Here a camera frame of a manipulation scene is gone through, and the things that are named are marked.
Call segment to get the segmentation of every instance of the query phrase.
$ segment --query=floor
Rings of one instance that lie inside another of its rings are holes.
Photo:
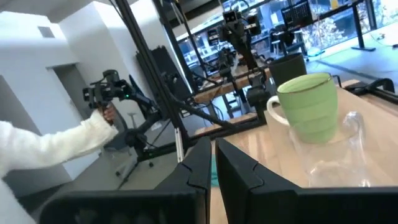
[[[358,79],[363,82],[372,82],[378,78],[389,77],[395,85],[398,86],[398,49],[393,50],[392,44],[398,44],[398,38],[393,33],[398,30],[398,23],[384,27],[372,32],[373,36],[378,33],[386,34],[384,40],[376,42],[370,34],[364,35],[365,44],[367,47],[376,47],[375,52],[364,52],[358,50],[351,50],[351,46],[358,44],[357,39],[352,39],[340,45],[336,45],[328,49],[324,54],[318,58],[313,58],[307,64],[307,72],[329,72],[332,75],[339,75],[342,81],[349,79]],[[225,106],[221,97],[214,100],[214,104],[224,111],[223,116],[228,119],[225,112]],[[210,125],[201,118],[196,116],[189,116],[183,119],[189,135],[205,125]],[[155,139],[156,135],[162,128],[147,133],[149,142]],[[160,135],[158,140],[154,143],[156,146],[166,143],[174,142],[174,129],[170,124],[165,131]],[[118,158],[126,157],[125,155],[118,155]],[[28,211],[32,212],[32,216],[37,218],[41,207],[37,203],[29,203],[29,201],[43,201],[43,198],[48,198],[49,195],[58,195],[75,190],[114,190],[121,183],[121,179],[115,176],[113,167],[115,162],[109,161],[107,156],[101,156],[93,165],[87,168],[75,181],[65,184],[59,189],[52,189],[51,192],[40,193],[29,196],[29,198],[22,198],[21,202],[25,205],[31,205]],[[154,167],[150,168],[147,162],[140,163],[135,171],[131,174],[129,181],[122,187],[121,190],[136,190],[136,189],[153,189],[158,183],[165,179],[174,169],[177,164],[176,153],[171,153],[166,156],[158,157],[152,160]]]

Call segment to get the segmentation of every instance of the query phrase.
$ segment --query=ceiling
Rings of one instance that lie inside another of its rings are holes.
[[[85,7],[93,0],[0,0],[0,12],[21,12],[47,16],[51,22],[62,19]],[[110,4],[109,0],[96,0]],[[137,0],[127,0],[129,4]]]

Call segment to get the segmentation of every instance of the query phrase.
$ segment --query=wooden desk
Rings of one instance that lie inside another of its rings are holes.
[[[352,83],[357,82],[356,80],[350,80],[349,82],[343,83],[343,86],[350,85]],[[398,130],[398,106],[393,105],[392,103],[386,102],[380,98],[376,98],[371,95],[363,96],[362,99],[369,102],[366,104],[368,106],[367,109],[374,109],[374,106],[381,108],[382,110],[377,110],[381,114],[382,117],[386,118],[390,123],[394,123],[394,127],[397,129],[388,129],[394,136],[396,131]],[[273,122],[272,118],[269,117],[268,112],[265,112],[267,116],[267,120],[269,124]],[[247,114],[240,118],[232,119],[231,122],[241,121],[243,119],[247,119],[249,117],[255,116],[254,114]],[[386,120],[384,122],[380,122],[378,125],[384,126],[386,125]],[[207,128],[202,128],[197,131],[197,134],[209,131],[211,129],[217,128],[216,126],[210,126]],[[245,131],[242,133],[234,134],[232,136],[228,136],[225,139],[230,143],[234,144],[246,154],[250,155],[253,159],[259,161],[262,165],[266,166],[268,169],[272,170],[276,174],[279,174],[286,179],[294,182],[295,184],[300,185],[301,187],[306,187],[308,184],[307,177],[303,173],[297,155],[295,155],[294,151],[286,150],[284,146],[280,145],[280,142],[274,144],[274,138],[279,138],[281,135],[278,135],[277,131],[270,131],[270,126],[261,126],[259,128],[255,128],[249,131]],[[379,133],[379,138],[381,138],[380,142],[377,142],[380,146],[381,144],[385,144],[386,141],[391,145],[391,143],[395,143],[398,146],[398,140],[392,138],[391,135],[387,135],[385,133]],[[377,166],[373,170],[373,175],[377,175],[379,180],[382,180],[381,185],[398,185],[398,174],[396,172],[396,160],[398,158],[398,147],[380,147],[383,152],[388,151],[388,154],[377,151],[373,152],[372,159],[367,160],[369,163],[377,162],[380,166]],[[210,223],[211,224],[227,224],[228,221],[226,219],[226,213],[224,209],[223,199],[221,196],[221,192],[219,188],[213,187],[211,189],[211,203],[210,203]]]
[[[233,72],[233,75],[234,76],[242,75],[242,74],[246,73],[247,71],[248,71],[248,68],[246,66],[238,66],[236,68],[235,72]],[[264,71],[266,72],[267,79],[268,79],[271,76],[271,73],[268,68],[266,68]],[[255,73],[255,74],[250,74],[249,78],[253,78],[260,74],[261,73],[259,73],[259,72]],[[235,82],[236,82],[236,86],[239,89],[242,89],[242,88],[250,85],[247,77],[238,78],[238,79],[236,79]],[[213,83],[205,82],[205,84],[202,86],[202,88],[208,88],[213,85],[214,85]],[[225,95],[232,91],[234,91],[233,84],[227,83],[227,84],[221,85],[219,87],[205,91],[203,93],[199,93],[194,97],[194,99],[195,99],[195,102],[197,102],[197,103],[207,103],[210,100],[216,98],[217,96]]]

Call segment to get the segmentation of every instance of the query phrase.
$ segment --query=glass pitcher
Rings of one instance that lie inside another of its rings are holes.
[[[326,143],[311,144],[290,128],[290,138],[307,173],[310,187],[370,187],[364,156],[365,130],[361,114],[349,112],[338,119],[335,136]]]

